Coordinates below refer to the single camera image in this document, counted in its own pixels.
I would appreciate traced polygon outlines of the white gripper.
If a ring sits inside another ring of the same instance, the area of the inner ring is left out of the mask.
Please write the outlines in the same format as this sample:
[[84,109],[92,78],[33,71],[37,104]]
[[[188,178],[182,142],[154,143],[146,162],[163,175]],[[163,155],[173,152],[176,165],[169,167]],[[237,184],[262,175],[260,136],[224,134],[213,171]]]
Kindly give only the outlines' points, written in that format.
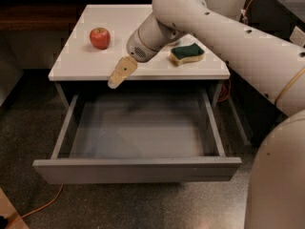
[[111,89],[116,89],[137,69],[137,62],[146,63],[156,56],[156,51],[149,49],[142,42],[139,30],[130,36],[127,42],[127,52],[130,56],[124,56],[119,60],[108,81]]

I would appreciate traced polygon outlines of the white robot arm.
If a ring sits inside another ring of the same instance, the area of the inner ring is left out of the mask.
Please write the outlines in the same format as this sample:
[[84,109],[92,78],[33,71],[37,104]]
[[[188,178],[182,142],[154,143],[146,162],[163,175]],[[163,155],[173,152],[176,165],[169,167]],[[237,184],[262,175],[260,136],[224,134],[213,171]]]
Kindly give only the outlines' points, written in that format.
[[168,43],[191,34],[287,118],[264,139],[250,176],[244,229],[305,229],[303,48],[209,10],[204,0],[152,0],[127,56],[108,82],[118,87]]

